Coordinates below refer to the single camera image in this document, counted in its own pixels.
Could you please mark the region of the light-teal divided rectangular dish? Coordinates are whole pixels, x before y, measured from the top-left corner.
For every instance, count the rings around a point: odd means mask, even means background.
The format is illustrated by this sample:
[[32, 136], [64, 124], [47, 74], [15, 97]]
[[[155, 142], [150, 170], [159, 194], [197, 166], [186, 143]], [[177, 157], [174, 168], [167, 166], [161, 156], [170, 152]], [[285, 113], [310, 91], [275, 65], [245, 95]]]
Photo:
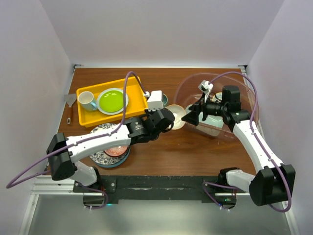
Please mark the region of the light-teal divided rectangular dish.
[[208, 137], [217, 137], [221, 133], [224, 122], [222, 117], [208, 115], [203, 121], [203, 112], [199, 114], [199, 124], [197, 126], [186, 123], [184, 128], [188, 131], [196, 132]]

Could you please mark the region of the red patterned black-rimmed bowl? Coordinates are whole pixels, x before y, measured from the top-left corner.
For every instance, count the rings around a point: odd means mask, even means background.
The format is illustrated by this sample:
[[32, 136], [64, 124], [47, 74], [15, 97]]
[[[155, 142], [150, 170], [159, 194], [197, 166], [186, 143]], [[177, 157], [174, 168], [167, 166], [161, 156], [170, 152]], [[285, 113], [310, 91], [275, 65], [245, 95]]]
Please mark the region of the red patterned black-rimmed bowl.
[[128, 146], [118, 146], [104, 150], [105, 154], [110, 157], [121, 157], [124, 156], [129, 150]]

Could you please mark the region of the yellow-blue patterned bowl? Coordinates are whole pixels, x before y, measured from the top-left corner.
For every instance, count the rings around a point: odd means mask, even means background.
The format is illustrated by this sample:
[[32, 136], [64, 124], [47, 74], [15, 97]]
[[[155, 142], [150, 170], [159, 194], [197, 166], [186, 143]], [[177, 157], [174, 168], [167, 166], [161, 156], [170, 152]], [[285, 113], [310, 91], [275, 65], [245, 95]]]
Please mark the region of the yellow-blue patterned bowl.
[[212, 102], [220, 103], [220, 102], [222, 102], [222, 96], [223, 96], [223, 93], [222, 93], [222, 92], [216, 93], [216, 94], [214, 94], [214, 95], [212, 96], [211, 101], [212, 101]]

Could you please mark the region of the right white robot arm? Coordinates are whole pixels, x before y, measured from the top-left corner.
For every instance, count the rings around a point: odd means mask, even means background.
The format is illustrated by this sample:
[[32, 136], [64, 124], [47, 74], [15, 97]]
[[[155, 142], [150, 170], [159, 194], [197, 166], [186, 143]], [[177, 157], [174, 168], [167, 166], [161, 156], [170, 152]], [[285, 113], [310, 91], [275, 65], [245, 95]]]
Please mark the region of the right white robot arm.
[[258, 131], [252, 115], [241, 108], [241, 94], [237, 86], [224, 86], [220, 102], [213, 102], [209, 94], [212, 84], [201, 84], [201, 98], [189, 107], [189, 112], [182, 120], [198, 126], [200, 116], [205, 121], [208, 116], [223, 119], [225, 125], [244, 146], [256, 170], [256, 175], [243, 172], [238, 168], [228, 168], [220, 171], [216, 184], [223, 192], [238, 188], [249, 193], [257, 206], [269, 205], [286, 201], [288, 211], [291, 207], [291, 196], [295, 180], [295, 169], [290, 164], [284, 164], [269, 148]]

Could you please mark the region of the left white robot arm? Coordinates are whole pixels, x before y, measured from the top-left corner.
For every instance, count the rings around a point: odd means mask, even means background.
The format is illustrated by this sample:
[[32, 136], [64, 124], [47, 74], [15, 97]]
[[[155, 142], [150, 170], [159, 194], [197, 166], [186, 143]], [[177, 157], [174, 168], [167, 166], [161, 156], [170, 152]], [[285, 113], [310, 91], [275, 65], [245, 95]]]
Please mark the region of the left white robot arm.
[[90, 192], [96, 192], [101, 188], [101, 180], [96, 170], [86, 166], [81, 159], [114, 147], [154, 141], [160, 133], [173, 128], [174, 120], [173, 113], [163, 108], [146, 111], [143, 115], [131, 117], [119, 125], [95, 133], [71, 137], [57, 133], [46, 151], [51, 178], [54, 181], [71, 178]]

